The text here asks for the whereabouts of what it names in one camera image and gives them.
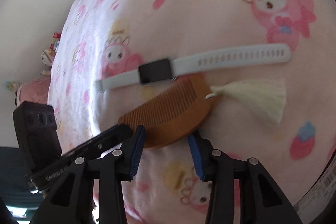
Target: pink blanket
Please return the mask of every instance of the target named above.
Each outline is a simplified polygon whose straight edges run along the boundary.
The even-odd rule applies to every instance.
[[[335,23],[334,0],[76,0],[49,91],[63,153],[170,85],[96,94],[98,79],[168,56],[287,43],[293,51],[288,64],[205,74],[209,85],[284,80],[288,105],[280,125],[270,127],[223,99],[201,135],[234,158],[258,158],[295,204],[336,147]],[[123,187],[127,212],[143,223],[204,223],[210,186],[195,176],[186,140],[145,151],[137,176]]]

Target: comb teeth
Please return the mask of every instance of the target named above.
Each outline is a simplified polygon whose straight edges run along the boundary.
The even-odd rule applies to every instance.
[[[134,131],[146,128],[145,148],[159,148],[192,134],[205,121],[218,99],[201,75],[191,75],[119,118]]]
[[[182,115],[196,98],[191,81],[186,79],[120,117],[119,123],[129,124],[131,128],[139,124],[150,127],[167,123]]]

